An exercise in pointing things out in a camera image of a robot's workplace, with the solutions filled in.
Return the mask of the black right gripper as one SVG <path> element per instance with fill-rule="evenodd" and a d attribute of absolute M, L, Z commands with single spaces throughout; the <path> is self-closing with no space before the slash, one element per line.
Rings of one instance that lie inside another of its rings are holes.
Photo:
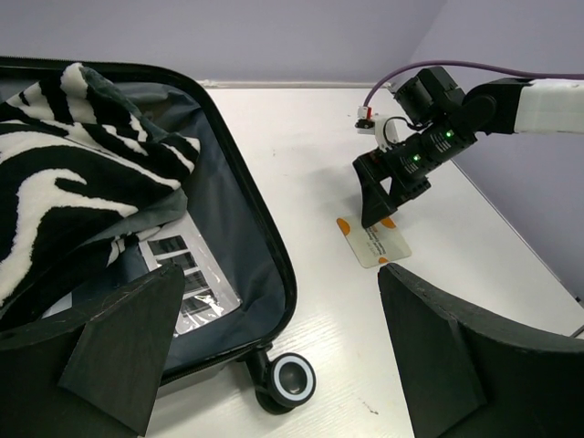
<path fill-rule="evenodd" d="M 361 225 L 369 228 L 430 188 L 428 174 L 477 142 L 473 133 L 429 128 L 389 152 L 376 148 L 353 163 L 361 188 Z"/>

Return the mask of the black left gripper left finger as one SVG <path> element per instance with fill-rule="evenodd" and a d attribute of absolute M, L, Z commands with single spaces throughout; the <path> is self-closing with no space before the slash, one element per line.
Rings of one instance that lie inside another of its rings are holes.
<path fill-rule="evenodd" d="M 167 265 L 109 294 L 1 332 L 4 437 L 139 437 L 182 302 Z"/>

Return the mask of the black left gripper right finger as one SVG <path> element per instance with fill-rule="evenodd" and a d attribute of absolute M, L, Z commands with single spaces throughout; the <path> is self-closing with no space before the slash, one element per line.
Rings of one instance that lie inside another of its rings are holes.
<path fill-rule="evenodd" d="M 397 264 L 378 284 L 415 436 L 582 436 L 582 340 L 499 316 Z"/>

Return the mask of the white orange eyelid paste packet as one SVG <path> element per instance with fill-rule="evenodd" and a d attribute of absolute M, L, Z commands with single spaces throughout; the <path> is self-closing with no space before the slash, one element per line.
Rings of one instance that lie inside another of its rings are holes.
<path fill-rule="evenodd" d="M 390 217 L 369 228 L 363 228 L 358 216 L 336 220 L 353 254 L 364 268 L 396 262 L 412 255 L 412 250 Z"/>

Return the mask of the zebra striped towel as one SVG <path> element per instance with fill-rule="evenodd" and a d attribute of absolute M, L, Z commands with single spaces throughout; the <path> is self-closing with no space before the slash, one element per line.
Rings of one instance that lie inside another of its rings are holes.
<path fill-rule="evenodd" d="M 80 63 L 1 105 L 1 322 L 39 318 L 183 215 L 202 145 Z"/>

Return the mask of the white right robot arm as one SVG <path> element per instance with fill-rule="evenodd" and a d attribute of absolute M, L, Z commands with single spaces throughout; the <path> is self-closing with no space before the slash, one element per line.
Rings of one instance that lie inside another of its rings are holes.
<path fill-rule="evenodd" d="M 361 187 L 362 227 L 396 213 L 426 192 L 430 172 L 477 141 L 476 135 L 583 132 L 583 76 L 535 73 L 470 63 L 501 74 L 495 81 L 463 91 L 447 72 L 452 60 L 413 64 L 417 74 L 392 96 L 400 119 L 413 131 L 400 141 L 395 117 L 373 112 L 367 95 L 355 127 L 373 135 L 377 146 L 356 158 L 353 167 Z"/>

